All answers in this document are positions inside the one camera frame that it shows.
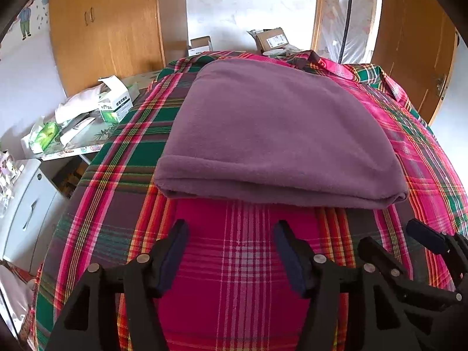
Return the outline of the wooden door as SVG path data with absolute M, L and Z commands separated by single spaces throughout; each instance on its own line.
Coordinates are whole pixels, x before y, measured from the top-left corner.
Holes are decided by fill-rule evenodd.
M 436 0 L 382 0 L 372 62 L 396 81 L 420 116 L 431 124 L 450 82 L 458 35 Z M 443 98 L 436 80 L 448 76 Z

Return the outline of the open cardboard box with label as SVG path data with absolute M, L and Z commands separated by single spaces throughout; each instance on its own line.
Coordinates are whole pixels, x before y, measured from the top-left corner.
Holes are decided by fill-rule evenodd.
M 254 39 L 257 50 L 263 54 L 265 51 L 284 48 L 289 44 L 281 27 L 275 29 L 252 29 L 248 34 Z

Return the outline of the purple fleece garment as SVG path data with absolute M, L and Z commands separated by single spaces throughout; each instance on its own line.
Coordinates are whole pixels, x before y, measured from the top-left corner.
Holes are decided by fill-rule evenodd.
M 247 59 L 197 74 L 155 183 L 169 197 L 386 208 L 409 188 L 378 122 L 330 78 Z

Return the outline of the pink green plaid bedsheet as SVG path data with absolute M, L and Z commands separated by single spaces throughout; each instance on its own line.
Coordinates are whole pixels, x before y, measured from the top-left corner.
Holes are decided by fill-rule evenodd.
M 359 263 L 359 240 L 380 242 L 411 279 L 454 285 L 442 257 L 405 233 L 417 218 L 448 234 L 467 232 L 467 191 L 431 129 L 381 67 L 282 61 L 328 77 L 377 120 L 403 166 L 409 198 L 383 210 L 297 208 L 235 200 L 169 200 L 153 183 L 173 121 L 197 73 L 234 51 L 175 60 L 110 134 L 82 176 L 39 273 L 36 343 L 44 350 L 59 313 L 91 263 L 124 265 L 185 219 L 190 238 L 170 291 L 157 301 L 172 350 L 293 350 L 308 303 L 293 292 L 272 242 L 285 219 L 297 237 L 338 265 Z

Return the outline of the white bedside cabinet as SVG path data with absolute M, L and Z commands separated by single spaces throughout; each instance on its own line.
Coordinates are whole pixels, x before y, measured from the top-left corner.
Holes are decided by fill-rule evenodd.
M 43 263 L 68 198 L 41 170 L 41 161 L 16 162 L 23 168 L 1 218 L 1 260 L 34 275 Z

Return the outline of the green tissue pack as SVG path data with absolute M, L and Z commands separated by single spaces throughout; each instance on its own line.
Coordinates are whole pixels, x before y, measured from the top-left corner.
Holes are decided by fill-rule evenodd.
M 29 133 L 21 139 L 21 146 L 26 155 L 42 154 L 59 134 L 60 127 L 54 119 L 46 121 L 40 117 Z

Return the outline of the green white medicine box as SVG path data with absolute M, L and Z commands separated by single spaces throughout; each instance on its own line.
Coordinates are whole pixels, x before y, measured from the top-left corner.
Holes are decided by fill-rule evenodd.
M 106 90 L 102 90 L 98 98 L 98 110 L 104 122 L 120 123 L 133 107 L 140 90 L 136 82 L 126 86 L 116 75 L 100 78 Z

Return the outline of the wooden wardrobe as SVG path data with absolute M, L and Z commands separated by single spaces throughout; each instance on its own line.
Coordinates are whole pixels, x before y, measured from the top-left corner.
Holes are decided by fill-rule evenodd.
M 49 15 L 69 97 L 99 78 L 161 70 L 188 52 L 186 0 L 49 0 Z

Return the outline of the black vertical pole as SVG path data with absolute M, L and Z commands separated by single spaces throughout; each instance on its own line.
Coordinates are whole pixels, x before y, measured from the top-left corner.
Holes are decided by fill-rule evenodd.
M 344 52 L 346 48 L 347 35 L 349 32 L 350 21 L 351 21 L 352 2 L 353 0 L 347 0 L 347 11 L 346 11 L 346 17 L 345 17 L 345 22 L 344 22 L 343 38 L 342 38 L 342 42 L 340 46 L 340 53 L 339 53 L 339 59 L 338 59 L 339 64 L 343 62 L 343 56 L 344 56 Z

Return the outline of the plastic-wrapped framed panel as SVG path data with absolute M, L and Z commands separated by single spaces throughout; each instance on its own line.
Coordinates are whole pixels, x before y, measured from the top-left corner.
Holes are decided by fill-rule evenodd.
M 382 0 L 353 0 L 351 21 L 342 63 L 369 63 L 378 36 Z M 338 62 L 347 0 L 316 0 L 311 48 Z

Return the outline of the white cardboard box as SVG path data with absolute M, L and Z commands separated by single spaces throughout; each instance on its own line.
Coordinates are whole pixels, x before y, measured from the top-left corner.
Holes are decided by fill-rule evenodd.
M 210 36 L 198 37 L 190 41 L 188 56 L 197 56 L 212 50 L 213 45 Z

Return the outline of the white small desk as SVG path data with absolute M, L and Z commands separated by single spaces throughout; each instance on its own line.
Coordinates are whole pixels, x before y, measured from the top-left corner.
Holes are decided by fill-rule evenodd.
M 158 75 L 159 70 L 154 70 L 133 75 L 123 80 L 125 84 L 130 86 L 131 91 L 135 91 L 138 88 L 139 94 L 133 100 L 133 106 L 142 102 L 148 87 L 156 81 Z M 67 145 L 62 145 L 58 139 L 53 140 L 46 148 L 45 153 L 36 155 L 36 158 L 45 162 L 79 156 L 90 164 L 86 154 L 98 153 L 117 126 L 117 124 L 104 122 L 98 111 L 93 111 L 90 117 L 93 117 L 94 120 L 75 135 Z

